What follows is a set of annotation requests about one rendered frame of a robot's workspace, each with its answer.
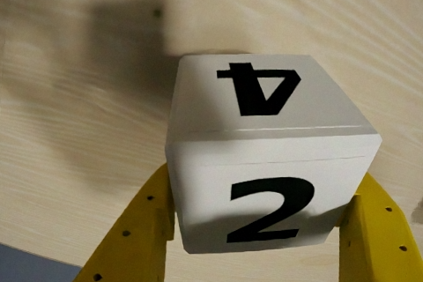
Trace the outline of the white cube with black digits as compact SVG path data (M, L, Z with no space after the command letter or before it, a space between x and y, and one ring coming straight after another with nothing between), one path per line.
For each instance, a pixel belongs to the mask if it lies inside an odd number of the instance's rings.
M381 142L312 55L183 56L165 154L184 250L323 244Z

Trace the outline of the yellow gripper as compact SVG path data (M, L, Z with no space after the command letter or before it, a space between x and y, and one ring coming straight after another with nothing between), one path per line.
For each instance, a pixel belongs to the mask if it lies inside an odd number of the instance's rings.
M72 282L165 282L175 207L167 163L132 198ZM335 227L338 282L423 282L403 211L367 171Z

